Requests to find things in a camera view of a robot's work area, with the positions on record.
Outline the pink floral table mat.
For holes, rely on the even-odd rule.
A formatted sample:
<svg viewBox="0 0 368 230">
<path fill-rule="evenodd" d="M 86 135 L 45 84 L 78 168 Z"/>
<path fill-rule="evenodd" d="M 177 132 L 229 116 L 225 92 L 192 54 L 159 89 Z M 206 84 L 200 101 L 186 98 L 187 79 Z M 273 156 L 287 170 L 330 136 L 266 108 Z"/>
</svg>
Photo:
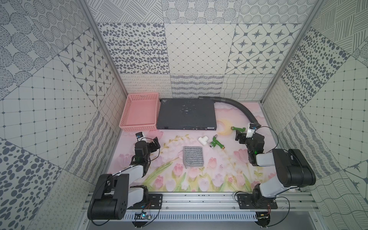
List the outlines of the pink floral table mat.
<svg viewBox="0 0 368 230">
<path fill-rule="evenodd" d="M 217 129 L 151 130 L 144 131 L 148 140 L 158 138 L 160 151 L 154 152 L 147 174 L 135 182 L 145 185 L 151 192 L 250 192 L 260 183 L 276 176 L 274 167 L 256 167 L 248 161 L 245 145 L 235 140 L 232 127 L 246 127 L 247 117 L 237 108 L 215 103 Z M 202 145 L 199 138 L 208 137 L 224 146 L 211 148 Z M 200 146 L 203 151 L 202 167 L 186 167 L 184 147 Z"/>
</svg>

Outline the white plastic tee fitting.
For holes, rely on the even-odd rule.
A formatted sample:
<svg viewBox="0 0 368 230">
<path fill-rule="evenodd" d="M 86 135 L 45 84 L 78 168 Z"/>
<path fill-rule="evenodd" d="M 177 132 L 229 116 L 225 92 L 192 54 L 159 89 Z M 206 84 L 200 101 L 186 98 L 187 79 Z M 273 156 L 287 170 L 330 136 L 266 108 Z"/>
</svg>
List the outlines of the white plastic tee fitting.
<svg viewBox="0 0 368 230">
<path fill-rule="evenodd" d="M 208 144 L 209 138 L 207 136 L 199 137 L 198 141 L 202 146 L 206 146 Z"/>
</svg>

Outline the dark grey flat electronics box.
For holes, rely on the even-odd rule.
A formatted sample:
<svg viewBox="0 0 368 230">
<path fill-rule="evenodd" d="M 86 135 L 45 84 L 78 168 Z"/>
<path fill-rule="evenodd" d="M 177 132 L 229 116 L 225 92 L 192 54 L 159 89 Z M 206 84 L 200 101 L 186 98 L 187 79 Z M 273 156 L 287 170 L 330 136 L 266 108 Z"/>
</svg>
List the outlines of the dark grey flat electronics box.
<svg viewBox="0 0 368 230">
<path fill-rule="evenodd" d="M 163 98 L 157 129 L 216 130 L 214 102 L 211 99 Z"/>
</svg>

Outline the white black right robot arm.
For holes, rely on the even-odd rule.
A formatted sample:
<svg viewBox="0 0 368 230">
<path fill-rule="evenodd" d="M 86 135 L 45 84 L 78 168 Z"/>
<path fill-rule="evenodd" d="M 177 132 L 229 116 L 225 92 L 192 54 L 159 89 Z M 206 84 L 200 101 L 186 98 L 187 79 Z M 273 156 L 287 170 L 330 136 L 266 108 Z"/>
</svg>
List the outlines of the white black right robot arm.
<svg viewBox="0 0 368 230">
<path fill-rule="evenodd" d="M 277 209 L 277 195 L 290 189 L 314 185 L 316 175 L 299 149 L 273 149 L 264 152 L 264 136 L 236 130 L 235 140 L 247 147 L 248 160 L 252 166 L 276 169 L 276 176 L 267 182 L 255 185 L 251 194 L 236 192 L 239 208 Z"/>
</svg>

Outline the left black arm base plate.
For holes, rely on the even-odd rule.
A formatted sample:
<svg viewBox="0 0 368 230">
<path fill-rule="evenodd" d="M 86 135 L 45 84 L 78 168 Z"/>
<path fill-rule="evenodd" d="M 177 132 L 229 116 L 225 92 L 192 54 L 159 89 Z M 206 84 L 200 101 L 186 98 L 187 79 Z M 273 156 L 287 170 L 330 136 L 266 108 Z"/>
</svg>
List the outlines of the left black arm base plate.
<svg viewBox="0 0 368 230">
<path fill-rule="evenodd" d="M 139 210 L 160 210 L 162 209 L 163 194 L 149 193 L 148 199 L 135 204 L 132 208 Z"/>
</svg>

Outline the aluminium front rail frame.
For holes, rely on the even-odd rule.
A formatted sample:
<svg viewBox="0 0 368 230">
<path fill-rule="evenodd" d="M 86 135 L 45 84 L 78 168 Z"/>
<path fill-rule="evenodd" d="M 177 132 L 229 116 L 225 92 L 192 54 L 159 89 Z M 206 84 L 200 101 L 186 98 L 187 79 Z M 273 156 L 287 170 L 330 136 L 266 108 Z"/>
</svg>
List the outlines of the aluminium front rail frame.
<svg viewBox="0 0 368 230">
<path fill-rule="evenodd" d="M 230 212 L 241 210 L 235 192 L 164 192 L 162 211 L 209 211 Z M 316 202 L 308 192 L 285 192 L 274 198 L 278 209 L 272 211 L 318 211 Z M 245 209 L 245 211 L 267 211 L 268 209 Z"/>
</svg>

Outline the grey striped square dishcloth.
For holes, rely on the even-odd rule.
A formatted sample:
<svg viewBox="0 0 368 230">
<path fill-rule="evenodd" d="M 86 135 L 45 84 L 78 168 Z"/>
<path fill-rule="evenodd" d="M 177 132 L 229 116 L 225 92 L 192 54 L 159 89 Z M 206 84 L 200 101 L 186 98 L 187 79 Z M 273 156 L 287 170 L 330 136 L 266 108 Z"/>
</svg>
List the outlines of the grey striped square dishcloth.
<svg viewBox="0 0 368 230">
<path fill-rule="evenodd" d="M 203 167 L 204 166 L 203 148 L 199 146 L 184 146 L 183 164 L 185 168 Z"/>
</svg>

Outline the green valve near tee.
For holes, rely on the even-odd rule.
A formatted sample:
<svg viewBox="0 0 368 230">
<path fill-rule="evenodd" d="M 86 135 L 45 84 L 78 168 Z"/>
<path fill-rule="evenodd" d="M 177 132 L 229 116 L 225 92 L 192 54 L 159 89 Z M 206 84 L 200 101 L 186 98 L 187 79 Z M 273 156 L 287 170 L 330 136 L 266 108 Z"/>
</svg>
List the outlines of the green valve near tee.
<svg viewBox="0 0 368 230">
<path fill-rule="evenodd" d="M 215 148 L 216 146 L 219 146 L 222 150 L 225 149 L 225 146 L 223 144 L 220 143 L 220 141 L 217 139 L 217 135 L 215 135 L 212 138 L 212 142 L 210 143 L 210 147 L 211 148 Z"/>
</svg>

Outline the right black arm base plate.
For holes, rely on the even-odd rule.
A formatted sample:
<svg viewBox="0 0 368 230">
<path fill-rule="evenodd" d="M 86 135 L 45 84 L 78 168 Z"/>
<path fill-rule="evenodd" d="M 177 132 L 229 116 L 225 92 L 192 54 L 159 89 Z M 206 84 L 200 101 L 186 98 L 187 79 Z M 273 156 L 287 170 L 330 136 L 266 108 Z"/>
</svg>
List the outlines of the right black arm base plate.
<svg viewBox="0 0 368 230">
<path fill-rule="evenodd" d="M 278 209 L 276 201 L 272 198 L 239 193 L 236 195 L 236 199 L 240 209 Z"/>
</svg>

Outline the right small circuit board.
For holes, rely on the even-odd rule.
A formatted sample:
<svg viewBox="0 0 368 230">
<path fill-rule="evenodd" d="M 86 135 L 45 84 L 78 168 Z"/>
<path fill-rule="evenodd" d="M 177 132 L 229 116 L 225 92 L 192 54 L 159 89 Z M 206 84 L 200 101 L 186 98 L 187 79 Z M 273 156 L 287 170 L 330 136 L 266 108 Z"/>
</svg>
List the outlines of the right small circuit board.
<svg viewBox="0 0 368 230">
<path fill-rule="evenodd" d="M 266 212 L 257 212 L 256 218 L 257 218 L 256 224 L 261 227 L 265 227 L 270 223 L 270 214 Z"/>
</svg>

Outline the pink perforated plastic basket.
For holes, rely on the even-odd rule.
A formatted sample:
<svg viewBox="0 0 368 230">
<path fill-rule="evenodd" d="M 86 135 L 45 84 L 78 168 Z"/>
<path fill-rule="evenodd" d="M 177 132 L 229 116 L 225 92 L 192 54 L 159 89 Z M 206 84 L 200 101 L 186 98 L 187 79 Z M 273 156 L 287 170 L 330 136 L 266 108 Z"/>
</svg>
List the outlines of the pink perforated plastic basket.
<svg viewBox="0 0 368 230">
<path fill-rule="evenodd" d="M 125 132 L 156 130 L 159 107 L 158 93 L 129 94 L 119 127 Z"/>
</svg>

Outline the left small circuit board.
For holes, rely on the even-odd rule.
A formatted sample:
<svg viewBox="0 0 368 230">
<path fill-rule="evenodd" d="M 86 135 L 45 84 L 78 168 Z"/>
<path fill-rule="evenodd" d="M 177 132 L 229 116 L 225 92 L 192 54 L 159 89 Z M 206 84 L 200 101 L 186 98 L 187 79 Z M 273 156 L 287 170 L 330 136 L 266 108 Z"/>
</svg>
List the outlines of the left small circuit board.
<svg viewBox="0 0 368 230">
<path fill-rule="evenodd" d="M 135 213 L 134 220 L 151 220 L 151 215 L 147 212 Z"/>
</svg>

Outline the small circuit board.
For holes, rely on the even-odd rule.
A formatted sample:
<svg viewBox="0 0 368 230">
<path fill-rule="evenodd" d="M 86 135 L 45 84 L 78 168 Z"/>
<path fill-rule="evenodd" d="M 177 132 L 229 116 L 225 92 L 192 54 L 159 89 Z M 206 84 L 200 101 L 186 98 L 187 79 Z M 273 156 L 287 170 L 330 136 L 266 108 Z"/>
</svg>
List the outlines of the small circuit board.
<svg viewBox="0 0 368 230">
<path fill-rule="evenodd" d="M 135 213 L 134 220 L 151 220 L 151 215 L 147 212 Z"/>
<path fill-rule="evenodd" d="M 270 214 L 266 212 L 257 212 L 256 218 L 257 218 L 256 224 L 261 227 L 265 227 L 270 223 Z"/>
</svg>

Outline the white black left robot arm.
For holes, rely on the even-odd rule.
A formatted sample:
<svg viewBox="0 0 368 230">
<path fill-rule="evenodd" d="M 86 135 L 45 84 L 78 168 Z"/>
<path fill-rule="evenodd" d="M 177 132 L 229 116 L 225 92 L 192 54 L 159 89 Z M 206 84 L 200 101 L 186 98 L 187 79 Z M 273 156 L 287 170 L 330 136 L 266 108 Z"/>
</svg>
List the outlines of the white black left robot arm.
<svg viewBox="0 0 368 230">
<path fill-rule="evenodd" d="M 87 217 L 90 221 L 121 220 L 127 209 L 135 204 L 148 205 L 148 188 L 134 186 L 133 183 L 147 174 L 153 161 L 150 155 L 160 151 L 161 146 L 157 137 L 147 138 L 142 133 L 137 133 L 136 137 L 135 155 L 129 167 L 115 174 L 99 176 L 87 210 Z"/>
</svg>

